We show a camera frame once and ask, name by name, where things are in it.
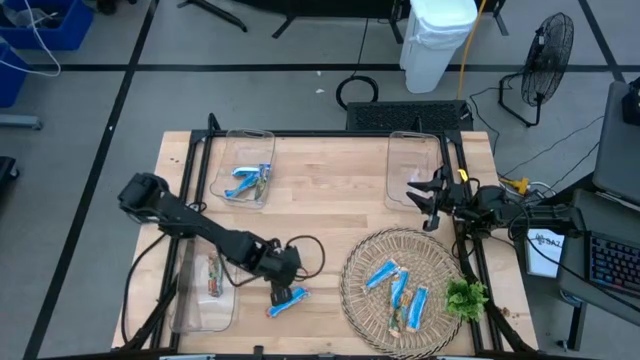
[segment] woven basket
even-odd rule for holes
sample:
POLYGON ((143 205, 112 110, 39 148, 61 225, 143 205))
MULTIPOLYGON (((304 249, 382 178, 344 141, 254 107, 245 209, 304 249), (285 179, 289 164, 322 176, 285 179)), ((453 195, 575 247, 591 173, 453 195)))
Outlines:
POLYGON ((388 229, 360 242, 351 252, 340 278, 342 309, 355 331, 375 350, 401 359, 431 355, 458 333, 460 317, 446 312, 447 281, 461 276, 456 260, 435 239, 411 229, 388 229), (409 270, 407 288, 429 289, 420 329, 389 333, 390 280, 365 293, 363 286, 389 259, 409 270))

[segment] wooden table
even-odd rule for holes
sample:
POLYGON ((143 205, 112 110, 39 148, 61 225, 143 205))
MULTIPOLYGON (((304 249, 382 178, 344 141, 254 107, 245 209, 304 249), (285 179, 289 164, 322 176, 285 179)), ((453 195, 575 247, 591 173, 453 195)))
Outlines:
MULTIPOLYGON (((180 189, 189 136, 189 132, 167 132, 162 141, 155 172, 168 181, 174 194, 180 189)), ((224 138, 213 141, 207 187, 216 175, 224 143, 224 138)), ((496 184, 498 179, 487 134, 463 133, 463 143, 470 176, 482 184, 496 184)), ((270 289, 259 280, 238 290, 235 316, 229 329, 182 336, 179 351, 251 353, 254 345, 263 345, 267 354, 376 354, 345 320, 338 293, 342 266, 350 250, 368 234, 398 226, 420 229, 425 220, 425 216, 417 212, 393 211, 384 205, 387 148, 387 138, 277 138, 274 172, 264 208, 255 211, 230 207, 207 190, 203 200, 208 209, 204 214, 222 226, 283 241, 299 234, 314 235, 324 244, 327 262, 321 275, 304 283, 312 296, 278 318, 265 316, 265 309, 270 305, 270 289)), ((197 174, 200 156, 201 153, 196 156, 194 174, 197 174)), ((193 176, 190 194, 195 192, 196 178, 193 176)), ((143 226, 136 256, 158 234, 155 226, 143 226)), ((450 248, 454 241, 453 222, 442 215, 440 228, 432 235, 450 248)), ((506 238, 504 232, 497 231, 496 235, 506 238)), ((149 253, 133 276, 128 307, 129 336, 156 304, 168 243, 166 240, 149 253)), ((302 263, 309 264, 310 271, 318 264, 318 250, 314 246, 311 242, 299 242, 302 263)), ((537 348, 514 250, 492 240, 484 242, 484 249, 496 305, 509 309, 508 321, 513 328, 525 342, 537 348)), ((484 347, 490 349, 486 317, 480 325, 484 347)), ((169 332, 164 331, 163 344, 168 343, 169 332)), ((114 346, 121 344, 120 332, 116 331, 114 346)), ((473 354, 470 327, 463 324, 442 353, 473 354)))

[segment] clear plastic bin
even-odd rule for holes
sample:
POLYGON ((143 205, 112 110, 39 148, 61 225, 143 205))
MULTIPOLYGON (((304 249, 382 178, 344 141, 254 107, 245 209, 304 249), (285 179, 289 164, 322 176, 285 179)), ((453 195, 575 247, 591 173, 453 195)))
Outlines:
POLYGON ((387 153, 387 194, 385 205, 392 210, 418 212, 407 191, 425 198, 425 194, 407 185, 408 182, 425 182, 433 179, 433 173, 442 166, 440 140, 429 134, 396 131, 389 136, 387 153))
MULTIPOLYGON (((171 330, 182 334, 226 330, 234 317, 236 288, 225 276, 221 296, 209 294, 209 258, 217 256, 215 246, 200 238, 183 240, 181 252, 183 262, 178 274, 177 300, 173 302, 171 330)), ((225 264, 229 276, 237 281, 237 268, 228 262, 225 264)))
POLYGON ((222 155, 222 162, 216 177, 209 186, 215 196, 223 199, 229 205, 248 208, 261 208, 267 200, 271 174, 274 171, 276 139, 273 133, 262 130, 229 130, 226 146, 222 155), (264 190, 256 197, 257 186, 243 191, 236 197, 227 197, 225 190, 236 189, 244 177, 233 176, 233 170, 239 167, 258 167, 260 164, 270 164, 271 174, 267 177, 264 190))

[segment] green plant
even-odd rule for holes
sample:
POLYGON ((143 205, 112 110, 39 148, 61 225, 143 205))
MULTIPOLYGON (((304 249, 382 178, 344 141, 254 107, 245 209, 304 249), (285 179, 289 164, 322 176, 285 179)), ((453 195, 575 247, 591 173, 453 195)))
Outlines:
POLYGON ((447 312, 460 315, 464 321, 479 321, 484 311, 486 286, 477 282, 469 285, 467 280, 451 280, 447 284, 447 312))

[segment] white bin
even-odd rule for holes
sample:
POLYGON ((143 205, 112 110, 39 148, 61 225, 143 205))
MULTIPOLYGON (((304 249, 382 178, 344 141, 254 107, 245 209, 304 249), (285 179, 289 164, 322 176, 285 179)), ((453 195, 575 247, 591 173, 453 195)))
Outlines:
POLYGON ((478 16, 474 0, 411 0, 400 67, 407 89, 433 91, 478 16))

